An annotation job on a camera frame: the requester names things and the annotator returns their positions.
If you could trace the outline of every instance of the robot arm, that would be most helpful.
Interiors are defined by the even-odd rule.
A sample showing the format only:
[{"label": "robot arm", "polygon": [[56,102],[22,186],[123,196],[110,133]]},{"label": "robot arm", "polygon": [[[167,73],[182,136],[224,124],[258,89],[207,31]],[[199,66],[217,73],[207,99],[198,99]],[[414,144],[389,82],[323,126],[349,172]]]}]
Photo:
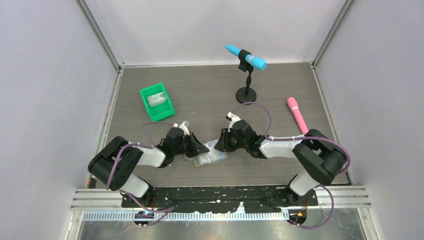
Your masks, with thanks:
[{"label": "robot arm", "polygon": [[[126,148],[113,173],[110,190],[122,190],[137,197],[148,205],[153,198],[153,187],[141,177],[132,174],[137,165],[164,168],[174,161],[176,155],[184,154],[193,158],[209,150],[203,146],[192,132],[188,121],[175,125],[161,142],[152,149],[141,146]],[[131,142],[121,136],[115,137],[89,163],[88,171],[99,181],[107,184],[112,167],[121,148]]]},{"label": "robot arm", "polygon": [[331,184],[346,163],[345,153],[331,143],[320,140],[295,140],[299,137],[326,138],[316,129],[305,135],[287,137],[278,141],[273,136],[257,135],[246,121],[231,112],[225,117],[229,127],[223,128],[215,149],[233,152],[245,149],[252,157],[267,159],[274,157],[296,158],[305,168],[285,188],[286,198],[294,203],[319,184]]}]

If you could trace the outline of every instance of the white wall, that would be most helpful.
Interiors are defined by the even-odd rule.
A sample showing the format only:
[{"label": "white wall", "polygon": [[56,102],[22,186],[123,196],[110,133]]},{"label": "white wall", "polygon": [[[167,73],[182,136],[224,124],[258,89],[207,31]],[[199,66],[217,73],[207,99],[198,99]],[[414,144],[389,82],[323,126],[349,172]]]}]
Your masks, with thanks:
[{"label": "white wall", "polygon": [[314,60],[344,0],[88,0],[126,65],[236,63],[226,44],[270,63]]},{"label": "white wall", "polygon": [[319,74],[383,238],[423,239],[424,1],[356,1]]},{"label": "white wall", "polygon": [[0,2],[0,239],[58,240],[116,71],[74,0]]}]

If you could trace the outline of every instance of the microphone head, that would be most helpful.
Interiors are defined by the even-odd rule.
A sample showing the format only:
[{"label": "microphone head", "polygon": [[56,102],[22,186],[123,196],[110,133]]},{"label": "microphone head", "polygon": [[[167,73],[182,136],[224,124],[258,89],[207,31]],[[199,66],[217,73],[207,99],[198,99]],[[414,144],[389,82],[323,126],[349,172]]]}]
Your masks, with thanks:
[{"label": "microphone head", "polygon": [[299,107],[298,102],[294,97],[289,97],[287,99],[288,108],[291,110],[292,108]]}]

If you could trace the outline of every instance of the green tray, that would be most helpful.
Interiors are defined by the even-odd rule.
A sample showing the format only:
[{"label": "green tray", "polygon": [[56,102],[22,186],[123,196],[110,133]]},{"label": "green tray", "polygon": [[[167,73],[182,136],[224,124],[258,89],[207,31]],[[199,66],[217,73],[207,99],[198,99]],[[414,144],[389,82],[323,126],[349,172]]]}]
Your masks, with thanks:
[{"label": "green tray", "polygon": [[[152,96],[154,94],[158,94],[163,92],[165,94],[166,102],[161,103],[156,106],[150,106],[147,101],[147,97]],[[172,105],[172,101],[168,96],[167,90],[165,89],[162,82],[155,84],[153,86],[149,86],[140,90],[141,98],[143,99],[144,106],[146,108],[147,114],[150,117],[150,120],[156,122],[162,119],[166,119],[175,114],[174,107]]]}]

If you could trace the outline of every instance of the pink microphone handle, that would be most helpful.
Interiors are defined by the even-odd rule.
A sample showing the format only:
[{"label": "pink microphone handle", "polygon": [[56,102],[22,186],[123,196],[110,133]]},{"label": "pink microphone handle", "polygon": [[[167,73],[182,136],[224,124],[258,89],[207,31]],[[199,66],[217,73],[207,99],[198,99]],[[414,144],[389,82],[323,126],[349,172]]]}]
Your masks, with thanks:
[{"label": "pink microphone handle", "polygon": [[293,109],[293,110],[291,110],[291,112],[294,115],[294,119],[296,119],[297,125],[299,125],[300,132],[302,134],[306,134],[308,132],[308,127],[306,126],[304,117],[302,116],[299,108]]}]

